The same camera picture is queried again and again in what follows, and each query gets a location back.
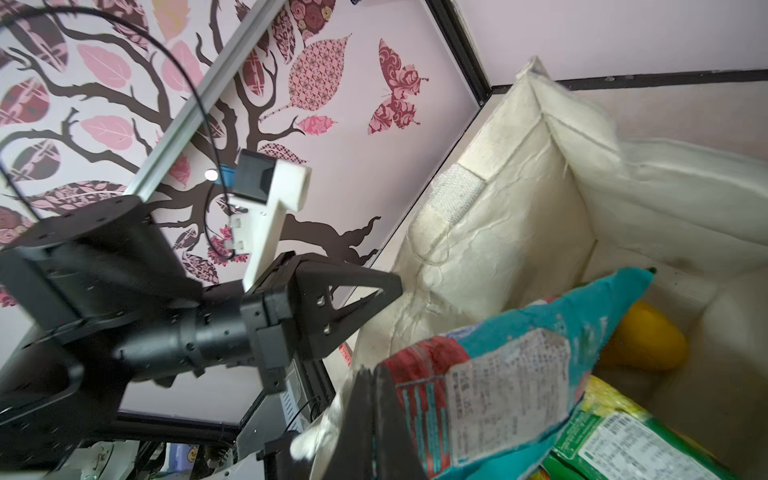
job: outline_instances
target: black trim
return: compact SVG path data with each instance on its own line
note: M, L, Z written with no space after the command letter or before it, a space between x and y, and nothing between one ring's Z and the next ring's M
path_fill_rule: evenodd
M259 395L253 401L253 403L250 404L248 411L245 412L245 415L240 420L241 431L245 428L245 425L247 425L248 420L250 420L250 417L253 416L253 413L259 408L259 406L261 405L261 402L263 402L265 398L266 398L266 393L264 393L264 390L262 389L262 391L259 392Z
M609 88L649 88L744 81L768 81L768 70L685 71L681 73L578 78L560 80L558 83L569 90L607 90ZM510 87L511 85L496 85L492 89L492 94L505 94Z
M295 363L306 397L308 399L318 397L319 411L324 411L330 406L333 397L336 396L336 390L333 388L325 364L322 360L296 361Z
M458 67L469 84L469 89L475 100L484 105L491 96L491 85L485 78L480 61L472 49L467 32L462 26L458 13L451 0L425 0L429 11L432 12L438 28L442 32L448 47L456 59Z
M228 423L120 412L110 425L94 432L91 439L226 446L234 443L238 433L240 427Z

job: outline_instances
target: metal frame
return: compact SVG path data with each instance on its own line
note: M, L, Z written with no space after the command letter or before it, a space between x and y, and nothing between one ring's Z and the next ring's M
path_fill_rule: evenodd
M229 423L119 412L118 417L107 428L96 432L92 439L226 446L234 443L239 433L240 426Z
M213 108L221 97L224 88L232 81L248 53L283 7L283 3L283 0L257 0L243 18L197 88L205 111ZM197 103L194 98L190 98L128 184L125 194L138 195L145 202L149 200L202 121L203 116Z
M475 49L462 25L461 17L452 0L425 0L445 42L456 59L469 89L480 106L491 96L491 85L485 77L482 65L475 55Z
M610 77L558 80L569 90L608 90L612 88L652 88L668 85L696 85L768 81L768 70L683 71L679 73L616 75ZM512 85L496 85L493 95L505 94Z

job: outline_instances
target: pink wall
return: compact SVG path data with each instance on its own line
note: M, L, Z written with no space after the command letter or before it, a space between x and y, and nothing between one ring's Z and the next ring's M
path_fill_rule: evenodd
M766 0L455 0L491 84L768 68Z

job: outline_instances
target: snack bag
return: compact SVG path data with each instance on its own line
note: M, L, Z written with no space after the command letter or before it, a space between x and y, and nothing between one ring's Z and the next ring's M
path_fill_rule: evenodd
M736 478L597 377L543 466L552 480Z
M381 362L427 476L534 472L582 397L603 345L652 279L646 270L618 270Z

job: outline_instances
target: teal snack bag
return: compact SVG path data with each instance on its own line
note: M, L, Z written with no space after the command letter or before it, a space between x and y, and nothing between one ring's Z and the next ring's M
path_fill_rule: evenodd
M527 478L558 440L638 268L416 343L381 362L429 478Z

